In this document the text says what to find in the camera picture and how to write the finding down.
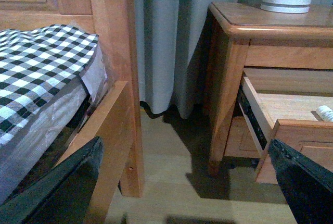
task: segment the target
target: white roll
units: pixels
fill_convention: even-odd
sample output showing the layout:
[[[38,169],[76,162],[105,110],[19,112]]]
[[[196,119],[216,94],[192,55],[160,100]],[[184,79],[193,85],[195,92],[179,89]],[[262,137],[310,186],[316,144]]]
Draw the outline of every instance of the white roll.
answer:
[[[323,121],[333,121],[333,110],[326,105],[320,106],[316,113],[322,118]]]

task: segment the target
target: gray curtain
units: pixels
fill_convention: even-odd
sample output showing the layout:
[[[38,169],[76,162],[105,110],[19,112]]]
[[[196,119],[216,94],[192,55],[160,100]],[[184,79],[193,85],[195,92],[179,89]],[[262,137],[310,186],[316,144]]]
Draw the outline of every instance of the gray curtain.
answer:
[[[207,62],[203,30],[211,2],[261,0],[135,0],[140,100],[154,114],[176,104],[187,118],[194,103],[200,103]],[[313,0],[332,4],[333,0]]]

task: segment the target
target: checkered blanket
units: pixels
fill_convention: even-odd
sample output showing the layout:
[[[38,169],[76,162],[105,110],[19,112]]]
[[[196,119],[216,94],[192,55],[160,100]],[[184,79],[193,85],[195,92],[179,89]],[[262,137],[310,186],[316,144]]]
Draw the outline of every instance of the checkered blanket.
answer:
[[[59,24],[0,32],[0,148],[79,75],[97,40],[95,34]]]

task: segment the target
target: wooden bed frame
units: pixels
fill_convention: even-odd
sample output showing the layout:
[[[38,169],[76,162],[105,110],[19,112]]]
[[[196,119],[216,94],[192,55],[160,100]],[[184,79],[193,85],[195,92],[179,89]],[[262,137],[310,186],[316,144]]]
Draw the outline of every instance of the wooden bed frame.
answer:
[[[144,187],[143,152],[137,81],[134,0],[1,0],[0,30],[32,30],[75,21],[97,33],[117,82],[60,161],[94,136],[105,152],[85,223],[103,223],[120,182],[126,196],[141,197]]]

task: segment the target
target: open drawer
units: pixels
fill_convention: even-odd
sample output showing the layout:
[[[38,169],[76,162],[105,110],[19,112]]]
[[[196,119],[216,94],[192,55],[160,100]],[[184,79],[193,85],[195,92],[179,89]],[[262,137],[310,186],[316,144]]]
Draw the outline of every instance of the open drawer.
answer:
[[[246,68],[238,101],[262,148],[256,182],[277,183],[267,154],[272,138],[333,171],[333,122],[315,112],[333,108],[333,71]]]

